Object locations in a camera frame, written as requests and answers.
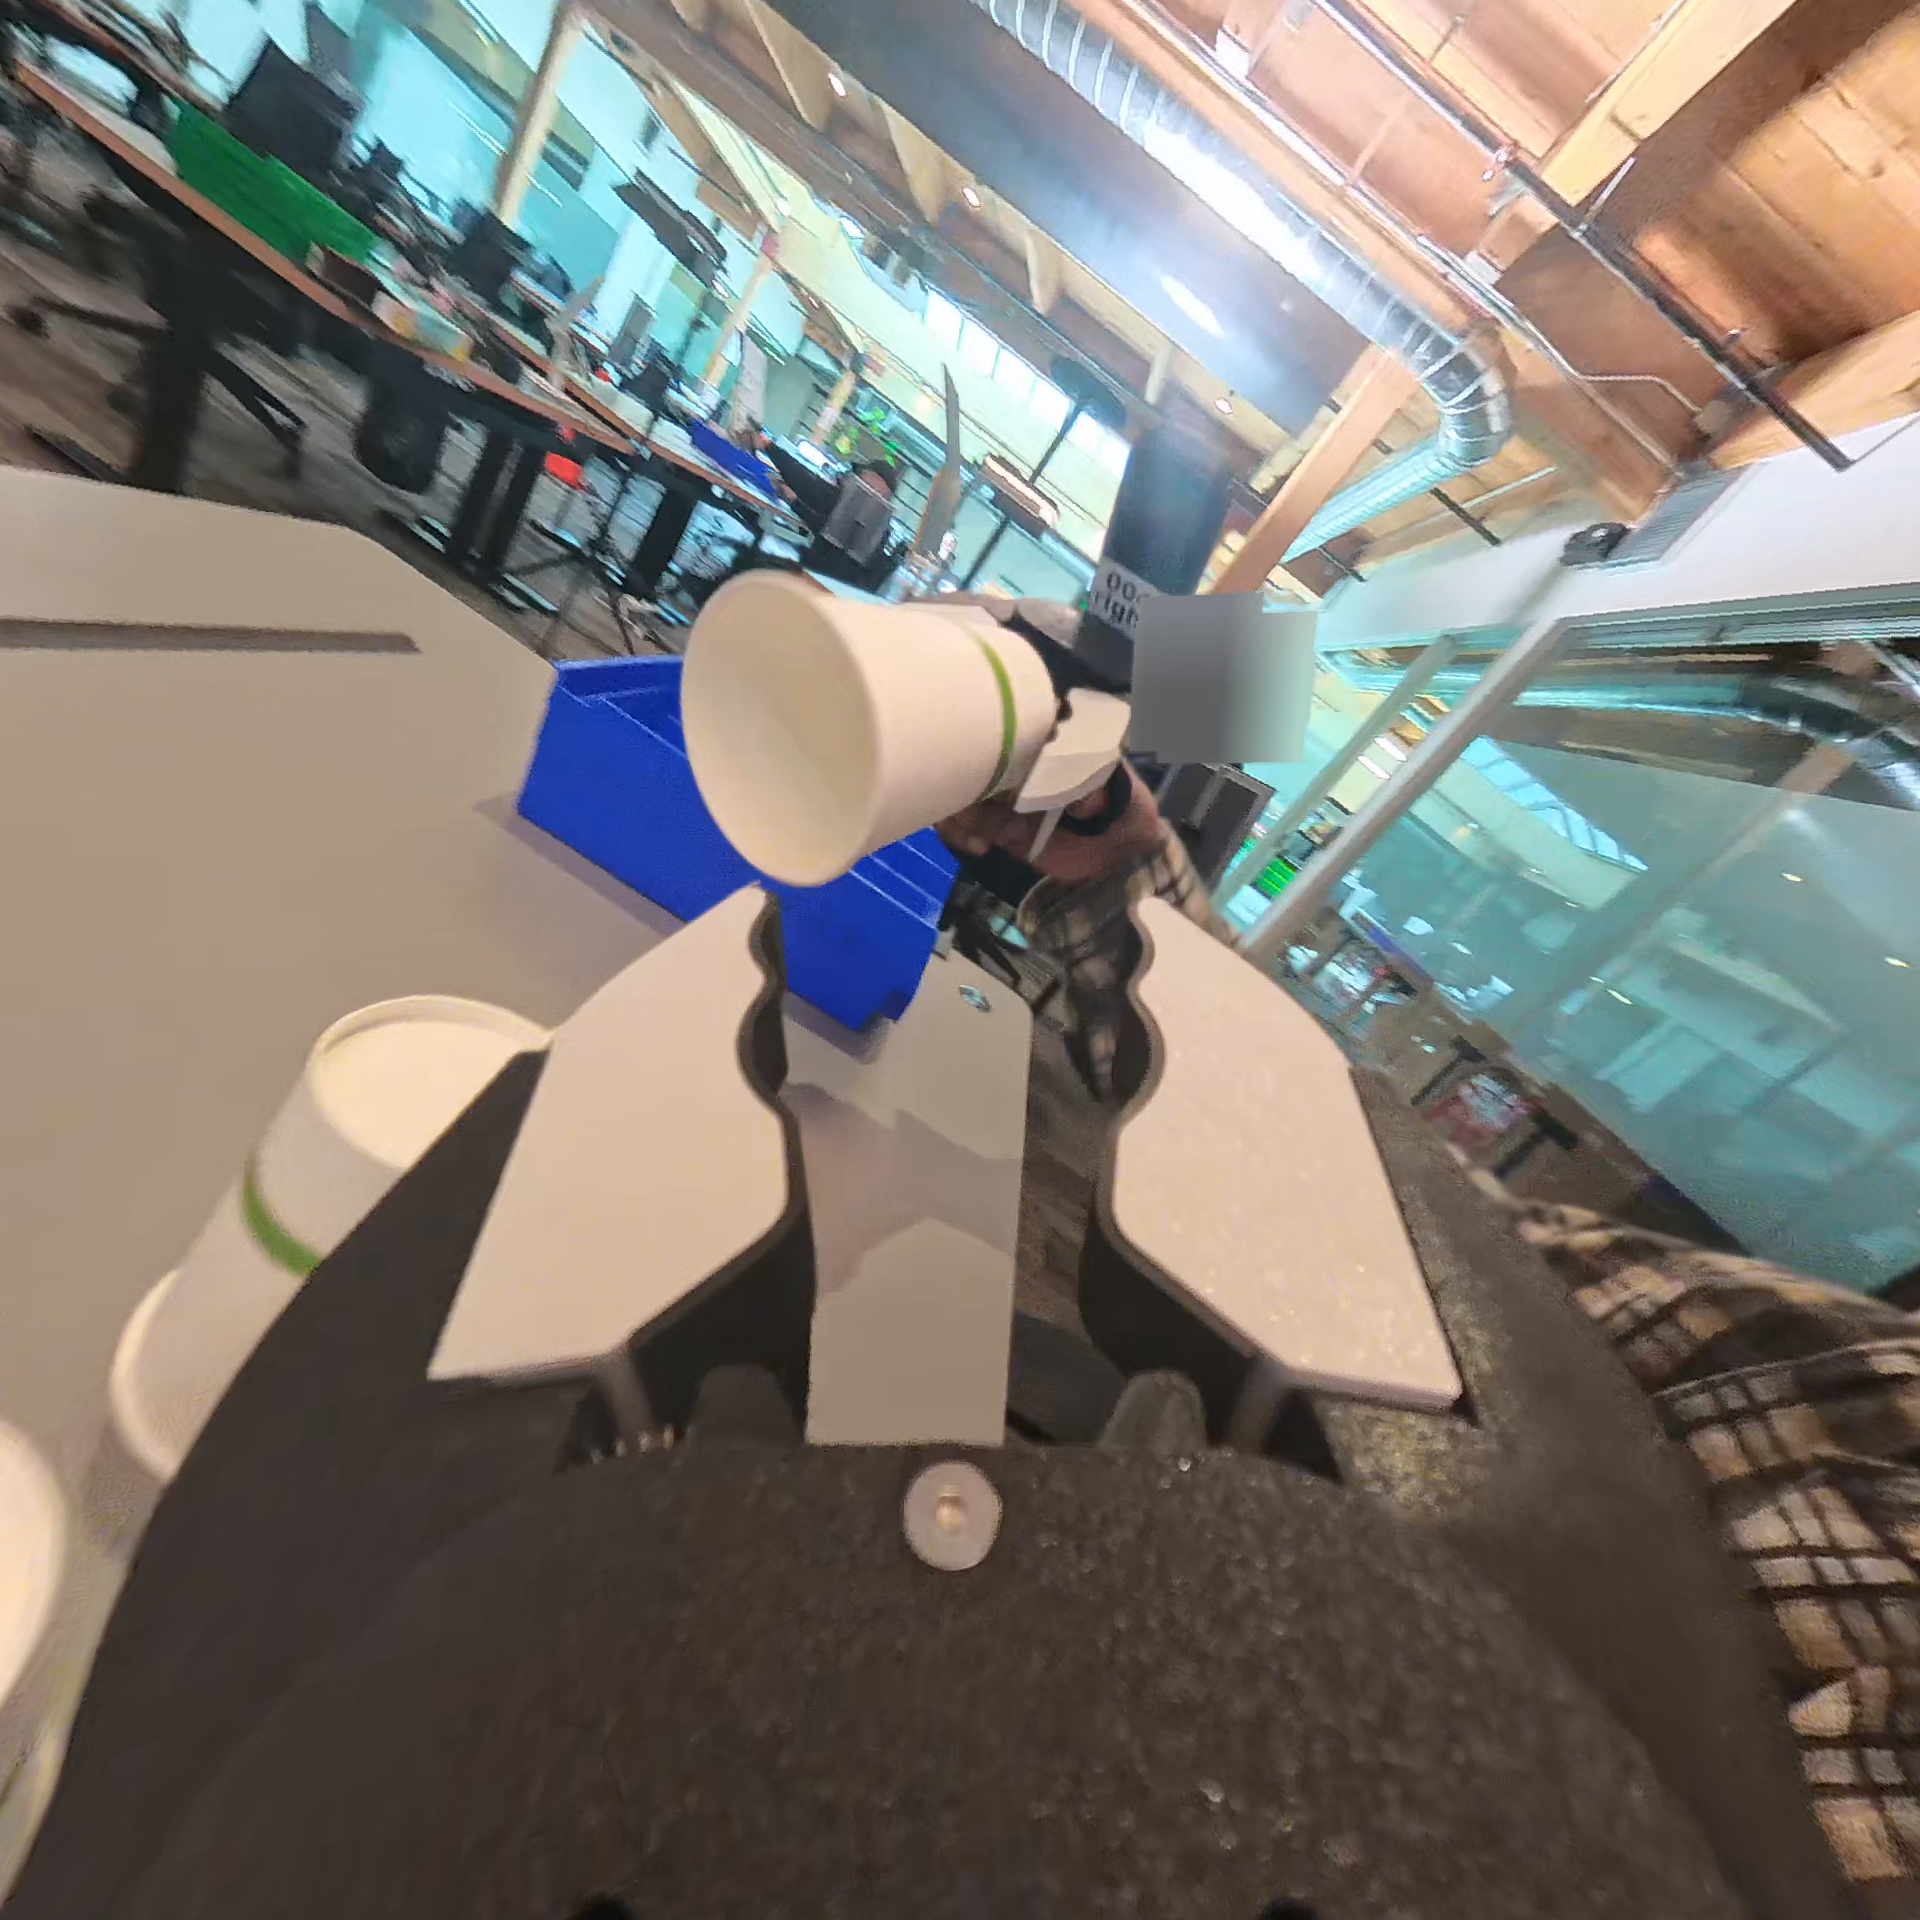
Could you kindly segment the black mesh basket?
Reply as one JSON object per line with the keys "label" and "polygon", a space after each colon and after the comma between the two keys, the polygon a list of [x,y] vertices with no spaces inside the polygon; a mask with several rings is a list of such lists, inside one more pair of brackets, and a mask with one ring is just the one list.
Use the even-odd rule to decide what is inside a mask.
{"label": "black mesh basket", "polygon": [[376,483],[407,496],[431,490],[451,426],[453,389],[407,352],[368,365],[352,456]]}

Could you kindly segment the white wall vent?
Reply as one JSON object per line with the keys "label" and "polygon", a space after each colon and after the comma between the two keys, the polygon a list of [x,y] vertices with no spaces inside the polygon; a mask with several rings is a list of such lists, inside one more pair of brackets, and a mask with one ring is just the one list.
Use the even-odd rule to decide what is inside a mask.
{"label": "white wall vent", "polygon": [[1644,567],[1663,563],[1675,546],[1692,540],[1701,522],[1712,517],[1725,494],[1740,483],[1734,468],[1698,466],[1685,471],[1636,522],[1612,552],[1613,564]]}

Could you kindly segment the silver ventilation duct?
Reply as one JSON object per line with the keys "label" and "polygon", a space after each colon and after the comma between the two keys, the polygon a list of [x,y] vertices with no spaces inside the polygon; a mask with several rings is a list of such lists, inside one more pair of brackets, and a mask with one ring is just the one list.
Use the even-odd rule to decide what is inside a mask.
{"label": "silver ventilation duct", "polygon": [[1488,466],[1512,438],[1508,365],[1464,326],[1443,323],[1406,298],[1336,229],[1290,197],[1238,155],[1224,135],[1181,103],[1090,15],[1068,2],[979,2],[997,31],[1019,43],[1046,74],[1152,162],[1223,212],[1243,237],[1396,360],[1426,394],[1436,429],[1387,464],[1333,494],[1308,519],[1284,560],[1303,557],[1418,496]]}

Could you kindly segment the person's right forearm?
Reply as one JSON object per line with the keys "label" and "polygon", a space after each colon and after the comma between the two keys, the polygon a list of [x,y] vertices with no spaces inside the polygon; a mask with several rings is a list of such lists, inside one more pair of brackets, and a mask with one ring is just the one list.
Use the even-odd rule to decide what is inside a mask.
{"label": "person's right forearm", "polygon": [[1227,942],[1231,934],[1214,911],[1180,834],[1163,824],[1168,842],[1156,856],[1085,885],[1039,878],[1019,907],[1029,946],[1061,971],[1072,1018],[1072,1066],[1099,1101],[1112,1099],[1116,1046],[1138,960],[1133,907],[1158,899],[1215,940]]}

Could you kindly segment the wood-edged office desk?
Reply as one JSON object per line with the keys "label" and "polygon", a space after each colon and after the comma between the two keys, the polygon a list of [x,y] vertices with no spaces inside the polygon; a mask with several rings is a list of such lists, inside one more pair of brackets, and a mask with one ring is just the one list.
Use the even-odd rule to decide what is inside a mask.
{"label": "wood-edged office desk", "polygon": [[126,117],[93,109],[34,63],[19,69],[19,83],[37,104],[130,172],[134,184],[158,200],[160,218],[151,293],[158,320],[134,332],[142,342],[142,402],[132,462],[124,468],[101,464],[71,438],[45,438],[47,450],[108,485],[183,494],[206,389],[238,378],[224,352],[230,332],[224,306],[245,291],[247,276],[266,276],[364,342],[364,422],[391,428],[404,415],[445,415],[483,429],[484,443],[453,522],[439,527],[403,519],[400,527],[500,606],[556,614],[507,570],[525,504],[548,454],[581,462],[632,456],[640,442],[623,431],[621,421],[594,414],[543,374],[494,370],[470,334],[384,279],[375,279],[365,301],[349,294],[338,279],[344,261],[335,254],[312,250],[299,267],[184,183]]}

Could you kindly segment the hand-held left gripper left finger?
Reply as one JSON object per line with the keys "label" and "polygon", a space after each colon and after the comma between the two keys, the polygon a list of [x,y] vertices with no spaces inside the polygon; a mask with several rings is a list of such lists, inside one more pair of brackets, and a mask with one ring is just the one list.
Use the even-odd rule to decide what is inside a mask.
{"label": "hand-held left gripper left finger", "polygon": [[732,894],[552,1031],[428,1363],[587,1383],[612,1432],[803,1437],[803,1143],[780,903]]}

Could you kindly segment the green plastic crate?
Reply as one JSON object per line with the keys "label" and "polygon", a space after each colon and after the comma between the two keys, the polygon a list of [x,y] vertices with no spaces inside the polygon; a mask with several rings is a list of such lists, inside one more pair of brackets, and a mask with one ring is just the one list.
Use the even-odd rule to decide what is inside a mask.
{"label": "green plastic crate", "polygon": [[373,266],[376,235],[365,223],[191,103],[175,103],[165,146],[184,187],[298,267],[307,267],[317,252],[357,267]]}

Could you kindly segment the blue plastic bin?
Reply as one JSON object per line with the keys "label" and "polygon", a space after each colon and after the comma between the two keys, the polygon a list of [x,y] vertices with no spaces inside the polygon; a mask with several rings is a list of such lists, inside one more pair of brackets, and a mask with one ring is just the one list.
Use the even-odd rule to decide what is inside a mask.
{"label": "blue plastic bin", "polygon": [[934,830],[920,830],[824,887],[758,872],[692,779],[674,655],[558,664],[519,815],[678,920],[758,885],[781,904],[787,988],[851,1031],[906,1015],[957,870]]}

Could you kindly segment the person's right hand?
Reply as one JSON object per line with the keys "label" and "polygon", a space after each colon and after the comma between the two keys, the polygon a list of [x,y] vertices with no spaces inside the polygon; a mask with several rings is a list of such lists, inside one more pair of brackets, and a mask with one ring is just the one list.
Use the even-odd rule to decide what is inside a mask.
{"label": "person's right hand", "polygon": [[960,856],[1004,853],[1045,880],[1085,885],[1156,856],[1166,842],[1158,805],[1125,760],[1098,790],[1072,803],[1045,831],[1039,812],[1007,800],[981,800],[942,820],[934,831]]}

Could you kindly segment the white paper cup green band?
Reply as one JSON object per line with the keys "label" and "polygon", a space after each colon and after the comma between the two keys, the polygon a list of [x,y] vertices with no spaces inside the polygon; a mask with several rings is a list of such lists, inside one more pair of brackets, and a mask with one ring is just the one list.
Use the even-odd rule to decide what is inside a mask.
{"label": "white paper cup green band", "polygon": [[324,1028],[180,1264],[132,1310],[110,1370],[118,1450],[172,1480],[307,1278],[548,1028],[480,999],[384,999]]}
{"label": "white paper cup green band", "polygon": [[682,663],[709,813],[756,872],[798,887],[1016,790],[1059,719],[1037,650],[982,607],[870,604],[790,571],[717,590]]}
{"label": "white paper cup green band", "polygon": [[28,1432],[2,1423],[2,1800],[40,1740],[71,1547],[63,1487]]}

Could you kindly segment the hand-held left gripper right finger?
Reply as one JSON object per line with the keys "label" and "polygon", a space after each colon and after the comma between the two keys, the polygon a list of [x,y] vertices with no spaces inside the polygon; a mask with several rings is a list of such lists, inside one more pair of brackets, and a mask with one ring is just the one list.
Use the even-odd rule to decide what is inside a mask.
{"label": "hand-held left gripper right finger", "polygon": [[1131,909],[1079,1314],[1127,1375],[1173,1372],[1214,1437],[1293,1395],[1451,1413],[1462,1378],[1346,1053],[1160,899]]}

